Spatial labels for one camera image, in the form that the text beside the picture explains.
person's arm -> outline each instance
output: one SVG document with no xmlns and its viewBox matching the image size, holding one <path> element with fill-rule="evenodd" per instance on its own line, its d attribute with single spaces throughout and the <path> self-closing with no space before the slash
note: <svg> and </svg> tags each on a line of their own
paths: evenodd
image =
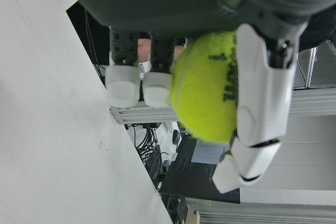
<svg viewBox="0 0 336 224">
<path fill-rule="evenodd" d="M 184 50 L 183 46 L 175 46 L 174 60 L 177 60 L 179 58 L 183 50 Z M 138 39 L 139 63 L 149 61 L 150 54 L 151 54 L 151 40 L 150 39 Z"/>
</svg>

yellow tennis ball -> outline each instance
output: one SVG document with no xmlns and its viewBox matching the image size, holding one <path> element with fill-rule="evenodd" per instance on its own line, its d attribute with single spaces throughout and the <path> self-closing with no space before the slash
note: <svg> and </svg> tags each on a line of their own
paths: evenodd
<svg viewBox="0 0 336 224">
<path fill-rule="evenodd" d="M 235 36 L 236 32 L 206 34 L 172 67 L 172 107 L 181 123 L 205 141 L 228 143 L 237 127 Z"/>
</svg>

robotic hand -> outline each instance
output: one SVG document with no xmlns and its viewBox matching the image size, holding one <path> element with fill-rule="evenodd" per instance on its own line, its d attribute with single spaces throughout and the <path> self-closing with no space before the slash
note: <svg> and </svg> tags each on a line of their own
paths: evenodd
<svg viewBox="0 0 336 224">
<path fill-rule="evenodd" d="M 286 132 L 299 35 L 311 15 L 336 0 L 80 0 L 110 27 L 106 87 L 110 105 L 139 99 L 137 36 L 151 31 L 151 72 L 143 80 L 147 105 L 169 104 L 174 38 L 237 27 L 237 134 L 213 175 L 224 193 L 258 181 Z"/>
</svg>

monitor screen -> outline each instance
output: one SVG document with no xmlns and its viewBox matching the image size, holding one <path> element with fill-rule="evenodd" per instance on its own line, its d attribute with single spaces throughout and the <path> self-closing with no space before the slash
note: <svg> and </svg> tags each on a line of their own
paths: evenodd
<svg viewBox="0 0 336 224">
<path fill-rule="evenodd" d="M 212 181 L 219 157 L 216 158 L 216 162 L 212 160 L 213 156 L 206 157 L 205 155 L 210 153 L 209 150 L 203 152 L 202 155 L 200 148 L 205 149 L 206 147 L 203 144 L 197 144 L 197 141 L 195 138 L 184 135 L 176 160 L 172 162 L 162 182 L 160 193 L 239 204 L 239 189 L 225 194 L 219 193 Z M 219 145 L 208 146 L 213 148 L 212 151 L 215 153 L 218 152 Z"/>
</svg>

table surface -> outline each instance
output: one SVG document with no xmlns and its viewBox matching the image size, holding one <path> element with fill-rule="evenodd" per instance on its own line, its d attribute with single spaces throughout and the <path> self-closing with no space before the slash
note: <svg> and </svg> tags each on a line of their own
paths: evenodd
<svg viewBox="0 0 336 224">
<path fill-rule="evenodd" d="M 171 223 L 62 0 L 0 4 L 0 223 Z"/>
</svg>

